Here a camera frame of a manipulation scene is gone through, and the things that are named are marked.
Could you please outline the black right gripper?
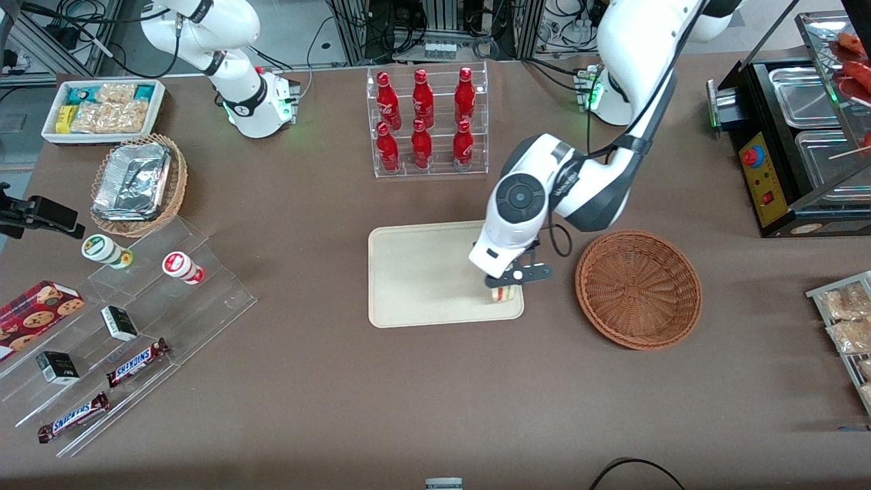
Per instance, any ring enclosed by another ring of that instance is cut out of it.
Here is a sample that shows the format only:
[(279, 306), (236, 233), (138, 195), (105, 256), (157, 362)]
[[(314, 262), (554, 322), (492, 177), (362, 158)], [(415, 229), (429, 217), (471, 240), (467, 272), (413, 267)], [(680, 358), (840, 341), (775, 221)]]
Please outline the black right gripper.
[[(30, 225), (28, 213), (33, 216), (32, 229), (45, 229), (68, 237), (84, 237), (85, 226), (77, 223), (78, 212), (46, 197), (18, 199), (6, 195), (8, 182), (1, 183), (1, 233), (12, 239), (21, 239)], [(57, 223), (53, 220), (73, 220)]]

